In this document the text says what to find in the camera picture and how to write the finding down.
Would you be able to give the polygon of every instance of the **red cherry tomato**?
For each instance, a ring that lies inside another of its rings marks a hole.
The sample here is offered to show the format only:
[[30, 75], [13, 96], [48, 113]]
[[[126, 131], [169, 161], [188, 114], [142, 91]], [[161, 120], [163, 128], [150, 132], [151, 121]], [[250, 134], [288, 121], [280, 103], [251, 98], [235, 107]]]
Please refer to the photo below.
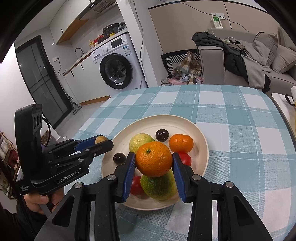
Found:
[[143, 189], [141, 187], [140, 180], [141, 180], [141, 177], [139, 177], [139, 176], [136, 176], [133, 178], [133, 182], [131, 184], [131, 194], [139, 195], [139, 194], [143, 193]]
[[191, 157], [184, 152], [178, 152], [180, 159], [184, 165], [191, 166]]

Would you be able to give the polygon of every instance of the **sofa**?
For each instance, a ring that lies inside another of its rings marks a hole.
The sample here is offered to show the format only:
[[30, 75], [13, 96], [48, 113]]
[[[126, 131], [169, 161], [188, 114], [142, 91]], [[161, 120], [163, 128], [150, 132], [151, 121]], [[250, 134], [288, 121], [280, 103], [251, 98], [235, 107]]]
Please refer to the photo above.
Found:
[[[256, 38], [261, 41], [258, 34], [249, 32], [239, 32], [226, 29], [213, 29], [216, 37], [220, 39], [226, 39], [233, 37], [236, 40], [244, 40], [252, 43]], [[288, 34], [279, 27], [278, 29], [278, 43], [292, 51], [296, 52], [296, 46], [290, 39]], [[241, 76], [237, 76], [224, 67], [224, 54], [223, 49], [214, 46], [199, 46], [200, 61], [202, 67], [202, 75], [205, 84], [219, 84], [219, 85], [238, 85], [247, 86], [249, 84]], [[272, 93], [289, 94], [291, 95], [291, 87], [296, 85], [296, 66], [294, 65], [291, 69], [285, 73], [279, 74], [274, 70], [271, 70], [271, 84], [270, 91], [266, 92], [269, 97]]]

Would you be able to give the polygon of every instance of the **dining table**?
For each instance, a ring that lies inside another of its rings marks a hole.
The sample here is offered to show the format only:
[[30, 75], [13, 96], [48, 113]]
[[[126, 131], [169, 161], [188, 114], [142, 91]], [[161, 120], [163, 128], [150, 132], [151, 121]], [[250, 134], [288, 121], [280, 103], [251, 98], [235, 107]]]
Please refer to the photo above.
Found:
[[[296, 152], [291, 128], [273, 101], [256, 89], [230, 85], [174, 85], [123, 91], [98, 108], [74, 139], [98, 134], [113, 139], [131, 123], [160, 114], [186, 118], [202, 131], [209, 148], [203, 177], [219, 184], [233, 182], [273, 240], [282, 241], [296, 223]], [[102, 158], [103, 155], [95, 157], [89, 173], [75, 182], [98, 182], [102, 178]], [[212, 240], [218, 240], [217, 204], [213, 201], [212, 205]], [[120, 240], [185, 241], [191, 211], [192, 203], [182, 201], [154, 211], [116, 204]]]

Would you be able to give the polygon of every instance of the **gray blanket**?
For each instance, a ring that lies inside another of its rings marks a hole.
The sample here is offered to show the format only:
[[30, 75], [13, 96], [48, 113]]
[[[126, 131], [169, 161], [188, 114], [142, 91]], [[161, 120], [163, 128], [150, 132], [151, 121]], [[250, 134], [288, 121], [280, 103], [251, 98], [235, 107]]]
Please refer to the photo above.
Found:
[[241, 56], [246, 65], [250, 87], [263, 89], [265, 74], [270, 78], [271, 69], [266, 65], [270, 49], [257, 40], [254, 40], [253, 43], [243, 40], [239, 40], [239, 42], [244, 45], [244, 50], [248, 55], [248, 57]]

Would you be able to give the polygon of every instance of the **washing machine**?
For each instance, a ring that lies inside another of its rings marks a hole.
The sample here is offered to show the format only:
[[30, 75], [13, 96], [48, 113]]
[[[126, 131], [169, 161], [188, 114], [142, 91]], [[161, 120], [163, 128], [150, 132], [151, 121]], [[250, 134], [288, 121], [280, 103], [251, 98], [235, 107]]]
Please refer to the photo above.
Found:
[[123, 34], [91, 53], [107, 94], [146, 88], [145, 77], [129, 34]]

